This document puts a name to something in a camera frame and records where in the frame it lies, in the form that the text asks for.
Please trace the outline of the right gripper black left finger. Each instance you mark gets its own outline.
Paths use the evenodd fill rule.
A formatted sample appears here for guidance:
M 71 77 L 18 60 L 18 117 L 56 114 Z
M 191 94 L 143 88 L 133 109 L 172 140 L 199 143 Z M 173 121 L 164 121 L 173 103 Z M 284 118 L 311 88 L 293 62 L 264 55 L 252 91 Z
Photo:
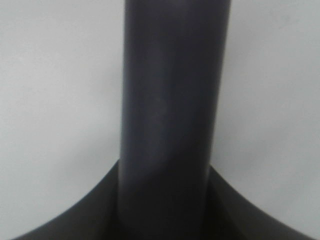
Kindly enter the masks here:
M 17 240 L 102 240 L 114 211 L 118 163 L 81 200 Z

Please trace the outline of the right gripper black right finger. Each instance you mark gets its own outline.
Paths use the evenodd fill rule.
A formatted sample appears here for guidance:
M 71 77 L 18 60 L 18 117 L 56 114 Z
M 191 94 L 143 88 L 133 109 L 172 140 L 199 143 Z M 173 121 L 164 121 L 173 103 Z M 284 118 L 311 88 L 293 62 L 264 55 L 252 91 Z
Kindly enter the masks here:
M 233 189 L 212 167 L 204 215 L 206 240 L 306 240 Z

